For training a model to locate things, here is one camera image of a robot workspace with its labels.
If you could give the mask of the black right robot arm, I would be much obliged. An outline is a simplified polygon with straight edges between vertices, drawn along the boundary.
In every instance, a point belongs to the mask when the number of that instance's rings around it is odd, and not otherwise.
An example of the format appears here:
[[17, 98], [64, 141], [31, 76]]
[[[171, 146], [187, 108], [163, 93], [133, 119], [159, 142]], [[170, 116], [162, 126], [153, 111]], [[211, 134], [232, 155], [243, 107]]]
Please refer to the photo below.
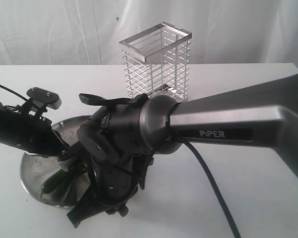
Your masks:
[[102, 212], [128, 213], [155, 154], [192, 142], [273, 149], [298, 178], [298, 74], [189, 102], [166, 95], [107, 100], [77, 131], [90, 186], [68, 213], [77, 227]]

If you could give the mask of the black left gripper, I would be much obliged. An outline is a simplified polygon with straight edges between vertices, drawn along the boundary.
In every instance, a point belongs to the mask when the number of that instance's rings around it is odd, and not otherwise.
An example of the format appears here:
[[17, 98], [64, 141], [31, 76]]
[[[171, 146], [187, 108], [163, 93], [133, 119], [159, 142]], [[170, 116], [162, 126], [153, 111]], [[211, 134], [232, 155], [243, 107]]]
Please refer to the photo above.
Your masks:
[[27, 120], [22, 128], [18, 148], [42, 156], [58, 156], [68, 149], [69, 145], [52, 129], [51, 123], [52, 121], [45, 117]]

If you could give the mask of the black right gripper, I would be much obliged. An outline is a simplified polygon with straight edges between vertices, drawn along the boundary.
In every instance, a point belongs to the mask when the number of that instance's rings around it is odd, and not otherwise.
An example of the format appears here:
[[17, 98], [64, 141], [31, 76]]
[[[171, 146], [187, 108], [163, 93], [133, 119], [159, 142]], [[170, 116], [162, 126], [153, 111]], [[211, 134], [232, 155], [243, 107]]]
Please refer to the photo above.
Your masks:
[[92, 158], [96, 191], [90, 185], [77, 205], [67, 213], [70, 222], [83, 220], [119, 205], [145, 188], [148, 158], [120, 158], [114, 165]]

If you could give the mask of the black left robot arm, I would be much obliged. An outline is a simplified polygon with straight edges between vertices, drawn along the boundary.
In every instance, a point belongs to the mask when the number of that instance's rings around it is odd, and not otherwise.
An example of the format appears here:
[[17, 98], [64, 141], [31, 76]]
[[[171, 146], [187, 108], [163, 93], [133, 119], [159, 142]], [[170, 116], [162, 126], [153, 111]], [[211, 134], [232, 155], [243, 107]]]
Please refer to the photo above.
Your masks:
[[66, 146], [51, 121], [11, 111], [0, 102], [0, 143], [31, 154], [58, 156]]

